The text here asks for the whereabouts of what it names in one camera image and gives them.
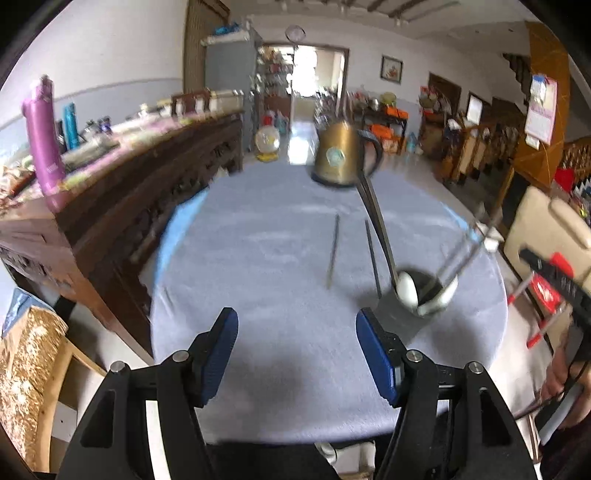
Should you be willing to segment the person's right hand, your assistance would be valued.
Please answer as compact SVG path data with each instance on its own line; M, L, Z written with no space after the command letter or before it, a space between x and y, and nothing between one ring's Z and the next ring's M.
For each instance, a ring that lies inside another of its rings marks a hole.
M582 367L583 363L578 362L573 364L570 370L567 370L565 342L562 342L555 349L552 362L547 368L546 379L541 388L542 399L547 400L561 393L569 375L572 374L573 377L577 377ZM578 384L583 387L583 391L573 405L570 413L560 425L560 429L576 426L590 413L590 366L584 369L583 374L578 379Z

